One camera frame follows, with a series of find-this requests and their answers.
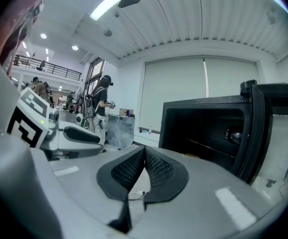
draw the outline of black cap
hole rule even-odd
[[[109,82],[110,82],[110,86],[113,86],[112,79],[111,79],[111,77],[109,75],[104,75],[103,78],[108,79]]]

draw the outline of white robot body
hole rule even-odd
[[[56,109],[30,88],[17,102],[6,131],[24,140],[30,147],[41,148],[49,157],[85,157],[99,154],[100,139],[74,123],[61,121]]]

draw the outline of person in black cap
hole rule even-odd
[[[34,77],[32,80],[32,83],[35,85],[33,91],[35,93],[37,93],[38,96],[42,97],[44,100],[46,100],[48,103],[50,103],[49,96],[46,92],[46,87],[41,81],[39,81],[39,78]]]
[[[109,75],[105,75],[91,93],[94,108],[94,118],[92,119],[94,133],[100,138],[99,144],[103,146],[106,131],[105,107],[113,108],[113,105],[107,104],[109,86],[113,86],[112,79]]]

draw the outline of white stripe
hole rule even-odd
[[[207,69],[206,69],[206,63],[204,61],[204,69],[205,69],[205,80],[206,80],[206,97],[209,97],[209,89],[208,89],[208,76],[207,76]]]
[[[257,218],[240,202],[228,188],[215,191],[215,194],[240,231],[245,230],[254,223]]]
[[[270,196],[268,196],[268,194],[267,194],[265,191],[263,191],[263,193],[264,193],[264,195],[265,195],[268,199],[271,200]]]
[[[79,171],[79,168],[77,166],[72,166],[70,168],[54,171],[54,174],[55,174],[55,176],[59,177],[59,176],[62,176],[62,175],[75,173],[77,171]]]

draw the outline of person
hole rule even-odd
[[[43,60],[41,62],[41,64],[39,65],[39,67],[36,67],[37,70],[42,71],[42,68],[45,66],[45,60]]]
[[[24,90],[25,88],[29,88],[29,83],[26,83],[26,84],[25,84],[25,86],[23,87],[23,90]]]
[[[38,96],[42,97],[44,100],[46,100],[48,103],[50,103],[49,96],[46,92],[46,87],[41,81],[39,81],[39,78],[34,77],[32,80],[32,83],[34,84],[33,91],[35,93],[37,93]]]
[[[73,102],[73,94],[74,92],[71,92],[68,97],[67,97],[67,100],[68,100],[68,111],[70,111],[71,107],[72,107],[72,102]]]
[[[99,84],[92,91],[91,95],[93,96],[93,129],[95,135],[100,138],[99,144],[104,146],[105,142],[105,132],[106,132],[106,122],[105,122],[105,108],[113,108],[113,105],[106,104],[108,97],[108,87],[113,85],[111,77],[109,75],[105,75],[100,80]]]
[[[20,59],[20,57],[18,55],[16,55],[15,58],[14,58],[14,62],[13,62],[14,66],[19,65],[19,59]]]
[[[63,96],[60,96],[58,98],[59,111],[62,110],[62,104],[63,104]]]

